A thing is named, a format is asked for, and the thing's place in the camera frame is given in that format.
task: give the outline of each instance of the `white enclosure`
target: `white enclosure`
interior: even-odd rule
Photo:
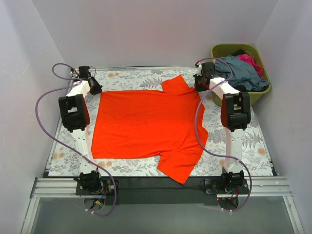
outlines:
[[[52,75],[54,63],[193,66],[223,42],[260,51],[272,90],[255,110],[277,172],[287,176],[305,232],[312,233],[311,10],[308,0],[0,0],[0,233],[20,231],[51,149],[34,108],[42,93],[66,85]],[[39,107],[51,133],[61,95]]]

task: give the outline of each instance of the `green plastic basket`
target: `green plastic basket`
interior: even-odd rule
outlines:
[[[236,52],[239,49],[244,50],[246,52],[246,54],[254,57],[254,62],[256,63],[256,65],[261,66],[263,69],[263,79],[270,82],[270,79],[269,79],[267,71],[263,65],[263,62],[262,62],[261,57],[259,55],[259,52],[252,45],[248,45],[248,44],[218,44],[218,45],[215,45],[211,49],[211,56],[215,57],[215,58],[226,57],[228,55],[233,54],[234,52]],[[270,89],[271,89],[271,84],[269,85],[268,89],[263,91],[263,92],[249,92],[250,105],[254,105],[255,102],[258,101],[258,99],[262,95],[266,94]],[[213,99],[214,99],[214,102],[218,106],[221,106],[222,100],[214,92],[213,92]]]

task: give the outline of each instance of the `floral tablecloth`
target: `floral tablecloth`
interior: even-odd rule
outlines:
[[[108,90],[162,90],[161,83],[182,75],[189,86],[194,86],[195,69],[188,70],[122,70],[98,71],[97,81],[103,85],[103,91]],[[93,137],[95,120],[98,113],[100,95],[86,97],[90,114],[90,128],[88,135]],[[220,122],[220,107],[216,106],[212,96],[204,101],[205,113],[203,126],[209,132],[206,148],[211,152],[225,154],[225,131]],[[259,123],[254,111],[251,110],[251,123],[246,129],[243,138],[243,162],[254,176],[272,176],[271,166],[265,150],[264,139],[261,136]],[[74,147],[73,139],[69,132],[60,127],[59,140]],[[53,158],[49,176],[78,176],[79,161],[74,152],[56,144],[53,149]],[[106,168],[113,176],[165,176],[157,169],[159,156],[142,159],[96,159],[95,162]],[[198,164],[194,167],[191,176],[219,176],[222,172],[224,159],[203,153]]]

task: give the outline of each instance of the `orange t-shirt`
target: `orange t-shirt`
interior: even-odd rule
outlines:
[[[164,81],[163,91],[102,92],[94,129],[94,158],[145,158],[160,155],[158,169],[184,184],[203,150],[194,132],[199,94],[182,76]],[[200,141],[204,106],[197,126]]]

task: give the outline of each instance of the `gray floor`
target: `gray floor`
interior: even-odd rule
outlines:
[[[41,198],[32,234],[293,233],[283,197],[251,197],[232,215],[202,208],[201,204],[170,204],[120,205],[110,217],[100,217],[76,208],[74,203],[83,206],[83,199]]]

